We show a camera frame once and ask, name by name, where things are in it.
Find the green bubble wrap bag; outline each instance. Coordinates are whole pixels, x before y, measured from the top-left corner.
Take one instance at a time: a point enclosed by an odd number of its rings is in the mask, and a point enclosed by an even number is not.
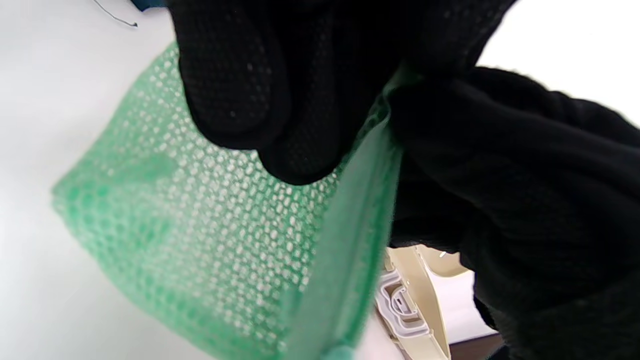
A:
[[[291,186],[195,129],[177,59],[173,44],[138,78],[56,211],[127,297],[216,359],[349,359],[401,159],[384,97],[332,175]]]

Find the gloved hand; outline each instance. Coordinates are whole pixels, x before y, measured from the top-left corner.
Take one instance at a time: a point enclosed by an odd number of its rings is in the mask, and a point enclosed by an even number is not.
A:
[[[292,184],[333,171],[401,59],[452,76],[515,0],[168,0],[195,124]]]
[[[513,359],[637,358],[640,131],[493,69],[390,103],[407,170],[392,244],[460,251]]]

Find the white surface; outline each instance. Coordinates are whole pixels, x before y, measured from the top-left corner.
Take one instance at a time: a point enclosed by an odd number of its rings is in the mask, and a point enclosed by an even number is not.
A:
[[[0,4],[0,359],[209,359],[130,305],[49,207],[51,186],[173,37],[162,10],[102,4],[140,28],[114,22],[91,0]],[[521,0],[483,63],[640,119],[637,7],[629,0]],[[451,341],[488,332],[473,308],[471,274],[433,281]],[[373,323],[359,359],[400,359],[383,338]]]

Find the beige plastic component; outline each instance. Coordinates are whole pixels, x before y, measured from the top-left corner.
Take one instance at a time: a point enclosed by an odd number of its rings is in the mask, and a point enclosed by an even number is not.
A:
[[[424,245],[416,246],[429,270],[441,277],[454,277],[468,271],[460,264],[460,254],[448,254]]]
[[[449,342],[445,333],[440,305],[429,278],[425,262],[417,247],[388,249],[385,270],[397,270],[406,288],[407,306],[416,309],[429,327],[428,334],[403,338],[395,336],[392,326],[385,321],[391,338],[405,352],[410,360],[451,360]]]

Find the black wire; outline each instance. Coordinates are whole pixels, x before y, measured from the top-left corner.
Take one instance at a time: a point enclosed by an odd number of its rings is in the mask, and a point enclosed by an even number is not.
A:
[[[100,9],[102,9],[103,12],[106,12],[107,14],[109,14],[109,16],[112,17],[114,20],[119,21],[122,24],[129,25],[132,28],[137,28],[138,27],[138,23],[137,22],[133,22],[133,23],[127,22],[127,21],[122,20],[119,17],[116,17],[112,13],[110,13],[109,10],[105,9],[104,6],[98,2],[98,0],[93,0],[93,2],[96,3],[96,5],[98,5],[100,7]]]

